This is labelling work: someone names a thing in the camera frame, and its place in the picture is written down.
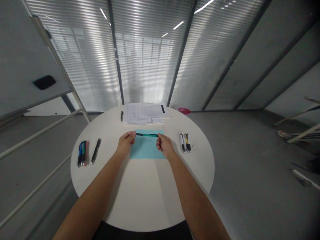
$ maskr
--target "wrist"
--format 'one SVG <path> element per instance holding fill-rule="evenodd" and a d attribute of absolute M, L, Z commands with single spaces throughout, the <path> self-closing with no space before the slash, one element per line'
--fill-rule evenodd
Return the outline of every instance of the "wrist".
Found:
<path fill-rule="evenodd" d="M 173 152 L 171 152 L 171 153 L 169 153 L 169 154 L 167 155 L 167 159 L 168 159 L 169 162 L 174 161 L 174 160 L 177 159 L 178 157 L 179 157 L 179 156 L 178 156 L 178 154 L 177 154 L 175 151 L 173 151 Z"/>

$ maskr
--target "forearm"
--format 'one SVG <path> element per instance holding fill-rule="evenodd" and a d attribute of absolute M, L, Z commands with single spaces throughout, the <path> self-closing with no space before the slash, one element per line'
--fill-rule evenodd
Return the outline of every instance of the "forearm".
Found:
<path fill-rule="evenodd" d="M 53 239 L 91 239 L 109 201 L 123 158 L 116 153 L 76 201 Z"/>
<path fill-rule="evenodd" d="M 208 197 L 180 157 L 168 158 L 186 221 L 195 239 L 230 239 Z"/>

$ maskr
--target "black eraser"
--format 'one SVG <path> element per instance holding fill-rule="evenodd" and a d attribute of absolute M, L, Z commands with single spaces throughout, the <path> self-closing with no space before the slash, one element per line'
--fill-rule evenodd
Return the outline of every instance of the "black eraser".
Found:
<path fill-rule="evenodd" d="M 36 85 L 37 88 L 39 88 L 40 90 L 45 90 L 51 87 L 55 83 L 56 83 L 56 80 L 54 80 L 54 78 L 51 77 L 50 75 L 47 75 L 33 82 L 33 84 Z"/>

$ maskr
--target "whiteboard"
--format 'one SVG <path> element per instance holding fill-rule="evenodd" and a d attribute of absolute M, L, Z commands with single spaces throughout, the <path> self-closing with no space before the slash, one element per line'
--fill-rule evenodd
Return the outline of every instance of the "whiteboard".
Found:
<path fill-rule="evenodd" d="M 22 0 L 0 1 L 0 116 L 70 92 Z M 51 75 L 45 90 L 32 82 Z"/>

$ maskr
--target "whiteboard stand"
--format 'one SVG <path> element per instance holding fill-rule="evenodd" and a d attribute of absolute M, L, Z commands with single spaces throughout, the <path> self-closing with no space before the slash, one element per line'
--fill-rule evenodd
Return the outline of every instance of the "whiteboard stand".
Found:
<path fill-rule="evenodd" d="M 78 105 L 79 105 L 79 109 L 70 113 L 69 115 L 61 118 L 60 120 L 54 122 L 53 124 L 49 125 L 48 127 L 40 130 L 39 132 L 33 134 L 32 136 L 26 138 L 25 140 L 21 141 L 20 143 L 14 145 L 13 147 L 7 149 L 6 151 L 0 153 L 0 160 L 2 158 L 4 158 L 5 156 L 11 154 L 12 152 L 18 150 L 19 148 L 23 147 L 24 145 L 28 144 L 29 142 L 31 142 L 32 140 L 34 140 L 35 138 L 41 136 L 42 134 L 46 133 L 47 131 L 49 131 L 50 129 L 56 127 L 57 125 L 59 125 L 60 123 L 64 122 L 65 120 L 69 119 L 70 117 L 76 115 L 79 112 L 83 113 L 83 116 L 85 117 L 85 119 L 87 120 L 88 123 L 90 123 L 90 118 L 89 115 L 86 111 L 86 109 L 84 108 L 78 93 L 76 92 L 76 89 L 74 88 L 66 70 L 64 69 L 57 52 L 55 51 L 49 37 L 48 34 L 46 33 L 40 19 L 36 16 L 31 16 L 30 17 L 32 19 L 32 22 L 34 23 L 36 29 L 38 30 L 42 40 L 44 41 L 45 45 L 48 47 L 48 49 L 50 50 L 55 62 L 57 63 L 58 67 L 60 68 L 67 84 L 69 85 L 72 94 L 75 98 L 75 100 L 77 101 Z M 0 223 L 0 230 L 10 221 L 10 219 L 41 189 L 41 187 L 68 161 L 68 159 L 71 157 L 72 153 L 70 153 L 1 223 Z"/>

